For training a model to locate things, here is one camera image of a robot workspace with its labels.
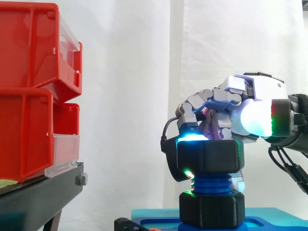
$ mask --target white fabric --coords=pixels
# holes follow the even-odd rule
[[[163,207],[169,2],[54,2],[83,43],[83,92],[72,101],[89,177],[63,209],[59,231],[111,231],[134,208]]]
[[[169,117],[188,96],[244,72],[269,73],[285,81],[288,93],[308,93],[300,0],[172,2],[170,26],[176,29],[170,35],[170,88],[174,81],[177,89],[172,91],[180,94],[169,103]],[[181,58],[175,59],[175,53]],[[261,139],[245,145],[246,206],[277,207],[308,219],[307,195],[274,165],[268,147]],[[288,153],[308,169],[305,157]],[[189,182],[177,185],[177,193],[184,188],[190,188]]]

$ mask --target screw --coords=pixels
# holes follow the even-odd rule
[[[80,173],[77,177],[76,177],[76,185],[79,186],[85,186],[87,185],[88,182],[88,175],[87,173]]]

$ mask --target robotic hand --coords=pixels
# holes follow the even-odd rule
[[[167,140],[167,127],[174,120],[178,120],[179,136]],[[167,155],[173,178],[183,181],[193,174],[179,170],[177,142],[209,139],[250,143],[261,137],[271,144],[269,155],[274,163],[308,194],[308,175],[283,149],[299,151],[308,158],[307,121],[308,96],[287,95],[284,82],[271,75],[244,73],[229,76],[219,87],[202,90],[181,103],[176,109],[176,117],[170,119],[164,128],[161,148]],[[283,166],[272,151],[278,152]],[[236,186],[239,178],[235,177],[241,178],[241,172],[232,176]]]

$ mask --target blue tray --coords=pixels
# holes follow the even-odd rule
[[[276,208],[247,208],[245,223],[230,231],[308,231],[308,221]],[[202,231],[180,223],[178,209],[135,209],[132,220],[161,231]]]

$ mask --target red drawer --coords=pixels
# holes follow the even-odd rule
[[[81,94],[82,45],[53,3],[0,2],[0,86],[47,88],[54,100]]]
[[[0,89],[0,180],[53,177],[79,156],[79,106],[48,89]]]

